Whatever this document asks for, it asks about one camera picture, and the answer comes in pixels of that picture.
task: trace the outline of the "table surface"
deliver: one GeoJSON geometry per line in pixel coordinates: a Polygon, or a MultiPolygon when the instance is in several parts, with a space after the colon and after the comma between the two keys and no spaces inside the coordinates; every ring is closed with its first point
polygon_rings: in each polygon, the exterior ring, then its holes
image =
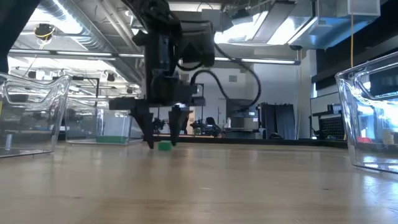
{"type": "Polygon", "coordinates": [[[393,177],[325,147],[59,145],[0,160],[0,222],[390,224],[393,177]]]}

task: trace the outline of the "green block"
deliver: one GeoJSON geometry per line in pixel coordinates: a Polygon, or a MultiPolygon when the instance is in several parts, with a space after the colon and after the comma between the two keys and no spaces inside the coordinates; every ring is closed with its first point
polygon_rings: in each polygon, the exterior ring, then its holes
{"type": "Polygon", "coordinates": [[[159,151],[171,151],[172,150],[172,142],[171,141],[161,141],[157,145],[157,150],[159,150],[159,151]]]}
{"type": "Polygon", "coordinates": [[[125,144],[127,137],[122,136],[97,136],[97,143],[108,143],[108,144],[125,144]]]}

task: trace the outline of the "metal pipe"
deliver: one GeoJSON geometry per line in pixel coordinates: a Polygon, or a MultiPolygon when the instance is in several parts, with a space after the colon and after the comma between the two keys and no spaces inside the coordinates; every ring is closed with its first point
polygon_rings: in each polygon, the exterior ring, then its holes
{"type": "Polygon", "coordinates": [[[113,17],[119,22],[119,25],[122,27],[122,29],[125,31],[125,33],[127,34],[127,36],[132,39],[134,37],[134,34],[132,33],[132,30],[129,29],[126,26],[126,23],[124,22],[124,20],[119,16],[118,12],[116,11],[116,9],[112,6],[112,4],[109,2],[109,0],[103,0],[103,2],[105,3],[105,6],[107,6],[107,9],[109,10],[109,12],[113,15],[113,17]]]}
{"type": "MultiPolygon", "coordinates": [[[[87,15],[72,0],[40,0],[37,8],[43,13],[52,16],[51,23],[62,25],[64,32],[70,27],[81,27],[79,34],[89,37],[74,37],[73,40],[84,46],[90,52],[117,52],[111,42],[93,24],[87,15]]],[[[115,61],[108,61],[108,64],[121,71],[121,75],[128,82],[140,82],[141,77],[126,62],[117,58],[115,61]]]]}
{"type": "Polygon", "coordinates": [[[116,29],[118,34],[123,38],[125,43],[132,48],[133,50],[138,50],[135,46],[134,42],[127,36],[127,34],[117,25],[116,21],[113,19],[111,14],[106,10],[102,0],[96,0],[98,7],[102,10],[105,14],[106,18],[111,22],[112,26],[116,29]]]}

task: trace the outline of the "fluorescent light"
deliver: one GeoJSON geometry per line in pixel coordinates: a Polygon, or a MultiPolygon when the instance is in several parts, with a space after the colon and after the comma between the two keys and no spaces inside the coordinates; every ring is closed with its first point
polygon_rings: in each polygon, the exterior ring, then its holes
{"type": "Polygon", "coordinates": [[[50,54],[48,50],[26,50],[26,49],[11,49],[10,53],[21,53],[21,54],[50,54]]]}
{"type": "Polygon", "coordinates": [[[303,29],[301,29],[298,33],[296,33],[287,43],[293,44],[301,35],[304,34],[311,26],[318,20],[318,17],[314,17],[303,29]]]}
{"type": "Polygon", "coordinates": [[[87,57],[88,60],[116,60],[116,58],[87,57]]]}
{"type": "Polygon", "coordinates": [[[365,166],[369,167],[369,168],[374,168],[374,169],[379,168],[379,165],[377,165],[377,164],[365,164],[365,166]]]}
{"type": "Polygon", "coordinates": [[[144,58],[143,54],[119,54],[119,57],[144,58]]]}
{"type": "Polygon", "coordinates": [[[71,91],[79,91],[79,88],[77,88],[75,86],[70,86],[69,90],[71,90],[71,91]]]}
{"type": "MultiPolygon", "coordinates": [[[[93,85],[77,85],[77,87],[80,88],[97,88],[96,86],[93,85]]],[[[116,89],[115,86],[99,86],[101,89],[116,89]]]]}
{"type": "Polygon", "coordinates": [[[98,57],[111,57],[111,53],[99,53],[99,52],[64,52],[64,51],[57,51],[57,54],[60,55],[75,55],[75,56],[98,56],[98,57]]]}
{"type": "Polygon", "coordinates": [[[68,98],[74,98],[74,99],[77,99],[77,98],[87,98],[87,99],[108,99],[108,98],[117,98],[118,96],[98,96],[98,97],[96,97],[96,96],[88,96],[88,95],[72,95],[72,94],[69,94],[68,95],[68,98]]]}
{"type": "Polygon", "coordinates": [[[29,93],[29,92],[9,92],[9,95],[29,95],[29,96],[47,96],[48,93],[29,93]]]}
{"type": "MultiPolygon", "coordinates": [[[[230,59],[224,57],[215,57],[216,61],[219,62],[229,62],[230,59]]],[[[277,60],[277,59],[251,59],[251,58],[242,58],[240,59],[242,62],[247,63],[274,63],[274,64],[281,64],[281,65],[294,65],[296,61],[293,60],[277,60]]]]}
{"type": "Polygon", "coordinates": [[[201,12],[202,9],[221,9],[220,3],[200,3],[200,2],[170,2],[171,11],[201,12]]]}
{"type": "Polygon", "coordinates": [[[250,30],[249,34],[246,36],[246,40],[252,40],[254,38],[254,35],[257,34],[257,31],[260,29],[260,26],[266,19],[267,15],[268,15],[268,11],[264,11],[260,14],[256,23],[254,23],[254,27],[250,30]]]}
{"type": "Polygon", "coordinates": [[[227,61],[230,61],[230,59],[228,59],[228,58],[222,58],[222,57],[215,57],[214,58],[216,61],[219,61],[219,62],[227,62],[227,61]]]}
{"type": "Polygon", "coordinates": [[[398,166],[388,166],[388,169],[398,170],[398,166]]]}
{"type": "Polygon", "coordinates": [[[244,58],[244,59],[242,59],[242,62],[248,62],[248,63],[275,63],[275,64],[281,64],[281,65],[293,65],[293,64],[295,64],[295,61],[292,61],[292,60],[250,59],[250,58],[244,58]]]}

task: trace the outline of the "clear plastic bin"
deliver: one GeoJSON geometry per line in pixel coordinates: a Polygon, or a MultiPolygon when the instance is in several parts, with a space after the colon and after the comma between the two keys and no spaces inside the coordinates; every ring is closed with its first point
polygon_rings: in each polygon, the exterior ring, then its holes
{"type": "Polygon", "coordinates": [[[0,157],[54,150],[71,80],[39,83],[0,73],[0,157]]]}
{"type": "Polygon", "coordinates": [[[396,75],[398,52],[336,75],[355,166],[398,173],[396,75]]]}
{"type": "Polygon", "coordinates": [[[127,145],[142,141],[142,133],[128,111],[111,111],[107,99],[69,98],[65,114],[70,144],[127,145]]]}

